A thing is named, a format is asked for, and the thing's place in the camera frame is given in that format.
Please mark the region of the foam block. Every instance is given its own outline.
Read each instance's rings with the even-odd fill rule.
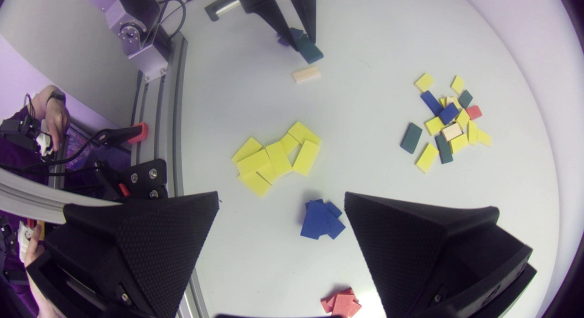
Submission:
[[[332,309],[332,316],[341,316],[342,318],[349,318],[349,312],[353,296],[349,294],[338,294],[334,300],[334,307]]]
[[[288,154],[284,151],[284,146],[282,146],[281,142],[278,141],[267,146],[266,152],[278,177],[292,171]]]
[[[428,173],[432,164],[434,164],[434,160],[436,160],[436,156],[438,156],[438,149],[432,146],[431,143],[426,145],[426,148],[420,155],[416,162],[416,166],[420,168],[420,170],[424,173]]]
[[[349,306],[349,309],[347,311],[347,317],[352,317],[354,316],[359,310],[361,310],[361,305],[358,304],[357,302],[353,301],[351,303],[351,305]]]
[[[424,100],[424,102],[426,103],[428,108],[430,108],[430,110],[432,111],[432,114],[434,114],[434,116],[438,116],[438,114],[440,114],[440,112],[442,112],[442,109],[443,109],[442,106],[440,105],[438,100],[436,100],[436,98],[434,98],[434,95],[432,95],[432,93],[430,93],[430,91],[426,91],[423,94],[421,94],[420,98],[422,98],[422,100]]]
[[[468,108],[473,101],[473,96],[470,94],[469,91],[464,90],[463,93],[459,97],[459,103],[463,108]]]
[[[469,124],[469,120],[470,120],[469,114],[464,108],[462,108],[458,117],[456,118],[456,123],[459,125],[461,130],[466,129],[467,124]]]
[[[452,139],[454,139],[455,137],[458,137],[459,135],[461,135],[463,132],[460,129],[458,124],[452,124],[450,126],[445,127],[444,129],[442,129],[442,135],[444,136],[444,139],[446,141],[451,141]]]
[[[296,122],[296,124],[288,130],[288,134],[294,137],[294,139],[296,139],[301,145],[304,145],[305,141],[311,141],[317,145],[321,144],[321,139],[300,122]]]
[[[442,112],[440,112],[440,114],[438,114],[438,117],[440,117],[442,123],[446,125],[450,123],[458,114],[459,114],[458,108],[456,108],[454,104],[449,104],[448,106],[446,106],[446,108],[442,110]]]
[[[467,132],[467,137],[469,138],[469,143],[471,145],[476,145],[478,141],[478,127],[476,126],[476,122],[469,121],[469,131]]]
[[[428,73],[424,73],[413,85],[421,92],[426,92],[432,84],[434,84],[434,79]]]
[[[469,145],[469,139],[467,138],[467,135],[459,135],[450,141],[450,151],[455,154],[456,152],[465,148],[467,145]]]
[[[271,187],[268,181],[261,178],[257,173],[239,175],[237,178],[259,197],[263,197]]]
[[[478,142],[490,147],[490,135],[488,135],[486,132],[477,130],[476,138],[478,139]]]
[[[270,185],[273,185],[276,179],[278,179],[278,175],[276,174],[276,171],[274,171],[274,166],[271,164],[257,170],[257,173],[266,181],[268,181]]]
[[[267,156],[266,150],[260,150],[248,158],[244,158],[237,162],[237,168],[240,171],[240,175],[248,175],[250,173],[257,172],[261,168],[268,166],[270,164],[270,158]]]
[[[317,159],[320,150],[321,147],[319,145],[312,141],[305,141],[302,148],[300,148],[296,162],[294,162],[294,167],[292,167],[294,171],[307,176],[313,168],[314,161]]]
[[[308,39],[308,37],[301,36],[300,39],[296,40],[296,46],[308,64],[312,64],[324,57],[324,54],[321,52],[321,50],[319,50],[317,46],[315,46],[314,43]]]
[[[446,127],[446,125],[444,125],[444,123],[442,123],[440,120],[440,117],[432,118],[424,125],[426,126],[426,130],[428,130],[428,133],[430,133],[431,136],[435,135],[436,133],[440,132],[441,129]]]
[[[332,202],[328,202],[327,206],[328,211],[331,212],[335,218],[338,218],[343,214],[343,212],[339,210],[339,208],[337,208]]]
[[[461,94],[464,89],[464,80],[460,76],[456,75],[452,81],[452,85],[450,85],[450,88],[456,92],[457,95]]]
[[[446,97],[446,106],[448,106],[449,104],[454,104],[456,108],[458,108],[459,110],[462,108],[462,106],[459,103],[459,100],[455,96]]]
[[[259,152],[261,147],[262,147],[261,143],[257,142],[257,140],[251,137],[248,139],[248,141],[244,143],[243,146],[241,146],[241,148],[235,153],[235,155],[233,155],[231,161],[237,163],[240,160],[243,160],[244,158],[247,158],[252,154],[255,154],[256,152]]]
[[[320,76],[321,71],[318,70],[317,66],[312,66],[305,70],[292,73],[292,77],[294,77],[296,84],[304,83],[306,81],[310,81],[311,79],[317,79]]]
[[[306,210],[304,223],[300,235],[311,239],[318,239],[321,235],[329,233],[327,215],[330,215],[324,204],[311,202]]]
[[[472,106],[467,108],[467,113],[469,113],[469,117],[471,120],[475,120],[482,116],[482,112],[478,106]]]
[[[326,215],[326,223],[328,225],[328,232],[327,234],[332,238],[335,239],[338,235],[340,235],[340,233],[345,229],[344,224],[339,221],[339,219],[333,215],[332,212],[330,212],[329,210],[327,210],[327,215]]]
[[[400,147],[405,149],[405,151],[409,152],[410,154],[413,154],[413,152],[416,151],[417,142],[420,140],[421,135],[422,129],[420,129],[420,127],[414,123],[409,123],[409,125],[407,125],[405,135],[403,135]]]
[[[440,152],[440,161],[442,164],[452,162],[454,159],[452,158],[452,151],[450,145],[448,145],[448,141],[444,139],[443,135],[437,135],[434,139],[436,140],[436,147],[438,147],[438,151]]]
[[[310,205],[311,202],[317,202],[317,203],[325,203],[323,199],[317,199],[317,200],[309,200],[308,202],[304,203],[304,207],[306,207],[306,209],[308,209],[308,206]]]
[[[292,137],[288,133],[286,133],[286,135],[282,139],[280,139],[280,142],[282,143],[282,146],[284,147],[284,151],[286,152],[286,155],[289,155],[290,152],[292,152],[294,149],[296,149],[296,147],[298,147],[300,145],[300,143],[298,141],[296,141],[296,139],[294,139],[294,137]]]

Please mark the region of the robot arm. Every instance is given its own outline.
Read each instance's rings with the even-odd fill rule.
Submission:
[[[124,54],[149,82],[166,74],[168,37],[160,27],[167,0],[89,0],[106,17],[108,28],[120,39]]]

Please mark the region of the person's hand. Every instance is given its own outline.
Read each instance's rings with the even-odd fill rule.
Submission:
[[[26,248],[25,253],[25,266],[29,266],[32,262],[35,262],[42,253],[44,253],[44,247],[42,245],[38,245],[38,238],[40,238],[40,233],[42,231],[42,227],[40,224],[37,224],[35,227],[35,231],[33,231],[33,235],[31,237],[31,241],[29,242],[29,247]],[[37,318],[59,318],[59,315],[55,312],[52,308],[52,305],[47,300],[44,295],[42,295],[40,289],[38,289],[35,281],[31,278],[29,273],[26,273],[26,276],[29,278],[29,285],[31,286],[31,293],[33,293],[33,297],[38,305],[38,317]]]
[[[38,245],[38,239],[40,238],[40,233],[42,232],[42,226],[37,224],[35,230],[33,230],[33,235],[31,236],[31,241],[29,241],[29,247],[26,248],[25,253],[25,268],[34,262],[38,257],[44,253],[44,247]]]
[[[57,151],[71,120],[65,103],[55,98],[49,98],[55,90],[59,90],[59,88],[48,85],[32,99],[32,105],[35,110],[35,118],[45,120],[47,123],[48,133],[52,138],[52,149]]]
[[[48,133],[52,138],[52,149],[54,151],[59,150],[61,141],[65,137],[65,132],[69,129],[71,124],[69,118],[69,111],[61,100],[53,98],[47,102],[47,115],[44,120],[47,123]]]

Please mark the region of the purple shirt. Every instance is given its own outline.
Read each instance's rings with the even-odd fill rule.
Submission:
[[[10,119],[21,119],[29,113],[27,107],[20,110],[12,116]],[[31,152],[30,150],[24,149],[20,146],[14,145],[10,141],[0,139],[0,163],[6,164],[8,166],[14,166],[17,168],[25,168],[31,164],[36,164],[41,162],[40,157]],[[48,184],[48,176],[46,175],[32,175],[25,174],[23,177],[35,181],[37,183],[42,183],[43,185]],[[16,232],[19,227],[19,222],[23,221],[26,224],[26,218],[21,218],[17,215],[10,214],[0,210],[0,216],[6,215],[10,223],[10,227],[13,232]],[[21,262],[18,255],[12,255],[8,250],[6,251],[6,260],[4,260],[4,270],[19,270],[24,271],[25,265]],[[27,285],[10,285],[15,291],[16,295],[22,300],[28,310],[33,314],[33,316],[38,316],[38,306],[31,293],[31,288]]]

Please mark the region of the red foam block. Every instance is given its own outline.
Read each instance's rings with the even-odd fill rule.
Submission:
[[[482,112],[480,111],[480,108],[478,108],[478,106],[472,106],[467,108],[467,113],[469,114],[471,120],[475,120],[482,116]]]

